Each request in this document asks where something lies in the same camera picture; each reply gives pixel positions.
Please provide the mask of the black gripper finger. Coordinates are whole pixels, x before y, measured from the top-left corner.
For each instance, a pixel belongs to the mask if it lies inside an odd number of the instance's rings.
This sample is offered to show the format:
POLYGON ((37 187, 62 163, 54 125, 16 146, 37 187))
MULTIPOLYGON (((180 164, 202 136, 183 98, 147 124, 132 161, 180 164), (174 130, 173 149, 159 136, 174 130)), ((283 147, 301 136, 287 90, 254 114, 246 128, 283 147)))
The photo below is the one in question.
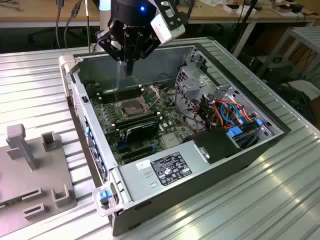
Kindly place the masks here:
POLYGON ((139 32, 133 47, 132 57, 129 61, 129 74, 133 74, 135 62, 148 57, 160 44, 160 40, 155 32, 143 34, 139 32))
POLYGON ((130 75, 130 60, 126 58, 125 48, 122 47, 109 30, 96 32, 97 45, 107 52, 116 62, 123 66, 125 75, 130 75))

